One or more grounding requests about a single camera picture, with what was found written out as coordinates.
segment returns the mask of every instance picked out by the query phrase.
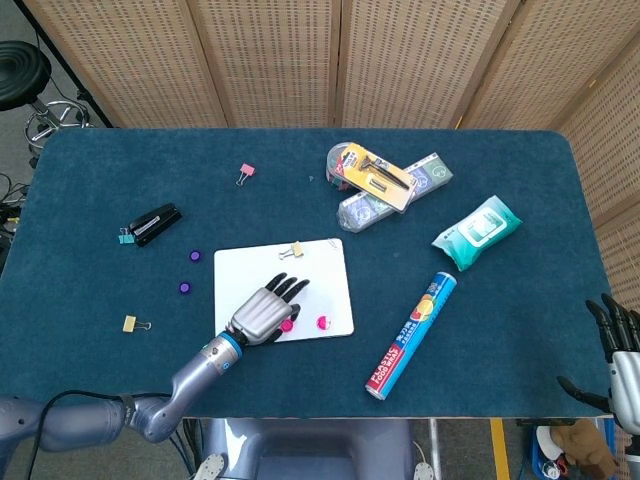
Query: robotic arm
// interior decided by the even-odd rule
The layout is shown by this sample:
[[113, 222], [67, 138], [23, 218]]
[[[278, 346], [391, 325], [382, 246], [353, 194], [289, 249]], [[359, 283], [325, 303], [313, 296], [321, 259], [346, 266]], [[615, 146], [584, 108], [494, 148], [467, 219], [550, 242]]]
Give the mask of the robotic arm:
[[[296, 320], [300, 306], [289, 302], [309, 281], [293, 285], [297, 279], [283, 282], [286, 276], [281, 273], [256, 291], [236, 311], [225, 331], [173, 376], [169, 400], [123, 395], [121, 401], [53, 407], [42, 424], [41, 448], [65, 451], [104, 445], [115, 440], [124, 426], [136, 430], [149, 442], [166, 440], [189, 407], [242, 357], [244, 348], [275, 342], [282, 335], [279, 329], [282, 322], [287, 318]], [[0, 396], [0, 478], [4, 477], [20, 441], [36, 435], [43, 408], [38, 402]]]
[[598, 325], [609, 367], [609, 397], [580, 390], [565, 377], [558, 377], [558, 382], [576, 400], [612, 413], [620, 427], [631, 434], [626, 460], [631, 478], [640, 480], [640, 314], [627, 311], [606, 294], [602, 294], [602, 302], [608, 313], [590, 300], [586, 304]]

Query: cable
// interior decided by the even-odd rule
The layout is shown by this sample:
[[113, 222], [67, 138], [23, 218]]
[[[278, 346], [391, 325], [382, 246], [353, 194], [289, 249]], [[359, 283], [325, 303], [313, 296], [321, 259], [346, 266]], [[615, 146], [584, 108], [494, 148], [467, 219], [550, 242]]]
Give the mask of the cable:
[[191, 471], [189, 473], [195, 473], [196, 467], [195, 465], [193, 465], [193, 462], [191, 462], [191, 458], [189, 457], [189, 454], [187, 452], [187, 447], [184, 446], [182, 438], [180, 437], [180, 432], [178, 432], [177, 429], [176, 429], [176, 437], [178, 437], [178, 441], [180, 442], [180, 447], [182, 447], [182, 451], [184, 452], [184, 455], [187, 458], [189, 465], [191, 465]]
[[416, 448], [418, 449], [418, 451], [420, 452], [420, 456], [422, 457], [422, 463], [427, 463], [427, 458], [424, 456], [424, 452], [422, 451], [422, 448], [420, 447], [420, 445], [418, 444], [418, 442], [416, 442], [415, 440], [413, 441], [413, 444], [416, 446]]
[[173, 445], [175, 447], [175, 449], [178, 451], [178, 453], [180, 454], [180, 457], [182, 458], [182, 463], [184, 463], [184, 466], [187, 469], [187, 473], [189, 475], [193, 475], [195, 472], [191, 469], [191, 465], [187, 461], [186, 453], [183, 450], [180, 449], [180, 447], [178, 446], [176, 441], [173, 439], [173, 435], [169, 437], [169, 441], [171, 442], [171, 445]]
[[[38, 35], [38, 31], [36, 30], [35, 27], [33, 27], [33, 31], [36, 34], [36, 45], [38, 47], [38, 52], [40, 53], [40, 55], [44, 55], [42, 53], [42, 49], [40, 48], [40, 35]], [[58, 88], [58, 84], [56, 83], [56, 81], [53, 79], [53, 77], [51, 76], [53, 67], [51, 67], [51, 69], [47, 72], [48, 76], [49, 76], [49, 80], [51, 80], [51, 83], [53, 83], [53, 86], [56, 87], [56, 90], [58, 91], [58, 93], [60, 94], [60, 96], [62, 98], [64, 98], [65, 100], [68, 100], [70, 102], [74, 102], [75, 100], [71, 100], [69, 97], [67, 97], [64, 93], [62, 93], [62, 91]]]
[[2, 206], [4, 203], [14, 203], [19, 201], [18, 200], [11, 200], [9, 201], [8, 199], [11, 198], [12, 195], [15, 195], [16, 193], [20, 192], [22, 197], [25, 196], [25, 192], [24, 192], [24, 187], [29, 187], [29, 185], [27, 185], [26, 183], [16, 183], [15, 185], [13, 185], [13, 187], [7, 191], [7, 193], [5, 193], [4, 197], [2, 197], [0, 199], [0, 206]]
[[[31, 480], [31, 474], [33, 473], [33, 467], [36, 463], [36, 456], [38, 455], [38, 449], [40, 448], [40, 440], [42, 438], [42, 431], [44, 429], [44, 420], [51, 410], [51, 407], [63, 397], [67, 397], [69, 395], [80, 395], [83, 397], [90, 398], [99, 398], [101, 400], [112, 400], [116, 402], [122, 402], [122, 398], [117, 397], [115, 395], [105, 395], [103, 393], [95, 393], [95, 392], [87, 392], [84, 390], [66, 390], [62, 393], [57, 394], [51, 400], [47, 402], [47, 404], [40, 412], [40, 419], [38, 420], [38, 429], [36, 430], [36, 435], [33, 440], [33, 448], [31, 449], [31, 458], [29, 459], [29, 470], [27, 471], [27, 480]], [[137, 393], [135, 395], [131, 395], [132, 398], [144, 398], [144, 397], [171, 397], [166, 393]]]
[[198, 419], [197, 422], [198, 422], [198, 427], [200, 429], [200, 459], [204, 461], [206, 460], [204, 458], [204, 429], [202, 427], [202, 421]]
[[9, 183], [9, 186], [7, 187], [7, 193], [5, 193], [4, 196], [2, 197], [2, 200], [0, 200], [0, 203], [2, 203], [4, 202], [4, 199], [7, 198], [7, 195], [9, 195], [9, 192], [13, 188], [13, 182], [11, 181], [11, 177], [4, 173], [0, 173], [0, 177], [6, 178], [7, 182]]
[[198, 439], [196, 435], [196, 420], [192, 418], [185, 418], [182, 420], [182, 430], [184, 432], [184, 437], [189, 444], [189, 448], [191, 449], [191, 453], [193, 454], [193, 463], [195, 469], [200, 468], [202, 464], [202, 452], [198, 446]]

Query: table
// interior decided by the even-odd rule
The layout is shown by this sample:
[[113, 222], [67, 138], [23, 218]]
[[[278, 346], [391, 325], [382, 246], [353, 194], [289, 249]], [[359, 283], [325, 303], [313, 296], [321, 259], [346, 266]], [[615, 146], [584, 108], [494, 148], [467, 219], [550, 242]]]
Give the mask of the table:
[[[438, 152], [452, 181], [359, 234], [335, 218], [326, 153], [356, 141], [399, 166]], [[242, 188], [242, 163], [256, 174]], [[524, 224], [466, 272], [431, 241], [497, 194]], [[174, 202], [144, 248], [117, 235]], [[0, 279], [2, 392], [167, 391], [213, 335], [213, 252], [337, 236], [355, 334], [249, 349], [189, 411], [216, 417], [586, 416], [556, 375], [606, 392], [586, 298], [608, 290], [571, 150], [553, 132], [101, 130], [50, 139]], [[203, 252], [200, 263], [189, 252]], [[458, 287], [384, 402], [364, 384], [437, 271]], [[178, 284], [192, 293], [181, 296]], [[149, 332], [121, 331], [124, 316]]]

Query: woven partition panel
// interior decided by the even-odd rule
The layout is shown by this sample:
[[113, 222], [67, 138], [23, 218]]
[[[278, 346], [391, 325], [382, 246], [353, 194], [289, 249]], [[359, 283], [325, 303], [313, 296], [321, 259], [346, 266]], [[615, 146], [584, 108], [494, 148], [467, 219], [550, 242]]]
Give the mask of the woven partition panel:
[[338, 0], [189, 0], [229, 123], [326, 127]]
[[340, 50], [341, 126], [451, 126], [465, 91], [473, 88], [474, 72], [486, 66], [516, 4], [349, 1]]
[[617, 480], [631, 480], [631, 474], [629, 473], [629, 466], [624, 458], [624, 448], [631, 443], [631, 435], [622, 430], [617, 425], [615, 426], [616, 437], [616, 460], [618, 461], [618, 468], [616, 469]]
[[638, 0], [524, 4], [464, 120], [470, 128], [547, 128], [613, 59], [640, 19]]
[[640, 217], [596, 236], [615, 299], [640, 311]]
[[560, 128], [592, 218], [640, 192], [640, 42]]
[[227, 125], [184, 0], [25, 3], [116, 125]]

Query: black fingertip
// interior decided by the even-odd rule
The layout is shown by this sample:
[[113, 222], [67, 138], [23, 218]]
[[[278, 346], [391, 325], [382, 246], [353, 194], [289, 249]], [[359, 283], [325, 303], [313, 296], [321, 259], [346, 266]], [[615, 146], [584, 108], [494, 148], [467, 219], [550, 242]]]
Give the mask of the black fingertip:
[[264, 343], [273, 343], [282, 336], [282, 330], [278, 329], [271, 334]]
[[301, 282], [298, 282], [296, 285], [294, 285], [291, 290], [289, 290], [287, 293], [285, 293], [282, 296], [282, 299], [289, 303], [291, 300], [293, 300], [293, 298], [300, 293], [300, 291], [306, 287], [307, 285], [309, 285], [309, 280], [302, 280]]
[[284, 292], [286, 292], [289, 289], [291, 285], [296, 283], [296, 280], [298, 280], [296, 277], [287, 278], [284, 282], [282, 282], [282, 285], [280, 285], [278, 288], [276, 288], [273, 291], [273, 293], [275, 293], [277, 296], [280, 297]]
[[266, 287], [264, 288], [266, 288], [270, 292], [273, 292], [273, 289], [276, 288], [278, 284], [282, 281], [282, 279], [285, 278], [286, 276], [287, 274], [285, 272], [282, 272], [276, 275], [275, 277], [273, 277], [273, 279], [269, 283], [267, 283]]
[[560, 386], [561, 386], [562, 388], [564, 388], [564, 387], [565, 387], [565, 385], [567, 385], [567, 386], [568, 386], [568, 385], [573, 386], [573, 384], [571, 383], [571, 380], [569, 380], [567, 377], [563, 377], [562, 375], [558, 375], [558, 376], [556, 377], [556, 380], [558, 381], [558, 383], [560, 384]]
[[620, 310], [621, 310], [620, 305], [618, 305], [618, 302], [616, 302], [613, 298], [611, 298], [606, 293], [602, 294], [602, 303], [604, 303], [605, 307], [609, 309], [609, 314], [612, 317], [620, 315]]
[[607, 312], [605, 312], [600, 305], [592, 302], [591, 300], [587, 300], [585, 304], [591, 314], [596, 317], [596, 321], [599, 325], [608, 325], [610, 323], [609, 318], [607, 317]]
[[300, 305], [294, 303], [293, 305], [291, 305], [291, 321], [295, 322], [296, 318], [298, 318], [298, 315], [300, 315]]

